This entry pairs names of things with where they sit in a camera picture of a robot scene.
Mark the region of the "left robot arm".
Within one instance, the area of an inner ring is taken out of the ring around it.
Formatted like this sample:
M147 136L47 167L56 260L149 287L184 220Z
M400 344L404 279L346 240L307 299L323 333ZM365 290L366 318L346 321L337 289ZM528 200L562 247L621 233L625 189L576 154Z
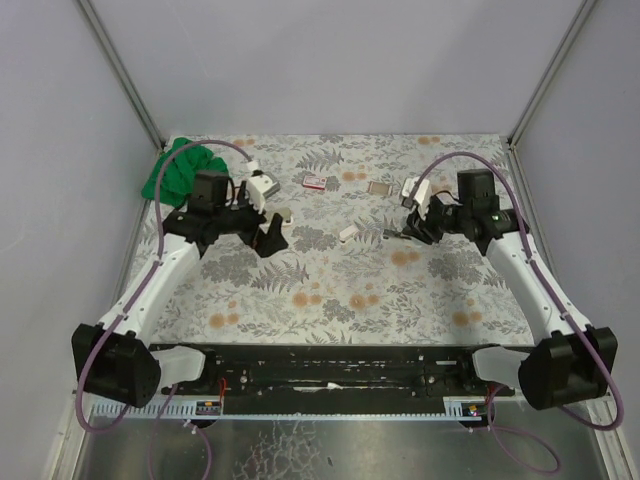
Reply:
M260 170L239 185L221 172L197 173L185 207L161 221L159 252L96 324L73 333L79 392L143 407L157 391L201 377L201 350L151 351L152 333L177 286L220 237L237 236L261 258L287 248L282 215L265 215L266 199L277 189L275 179Z

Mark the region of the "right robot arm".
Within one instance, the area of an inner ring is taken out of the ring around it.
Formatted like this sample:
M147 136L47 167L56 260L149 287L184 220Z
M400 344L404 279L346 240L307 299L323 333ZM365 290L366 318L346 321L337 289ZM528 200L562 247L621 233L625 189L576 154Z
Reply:
M427 245L444 235L462 235L502 277L529 325L528 352L483 346L469 355L472 378L518 389L537 410L603 396L618 342L610 328L596 328L551 277L526 224L504 209L488 169L461 171L451 204L433 193L428 180L407 178L400 198L410 209L401 237Z

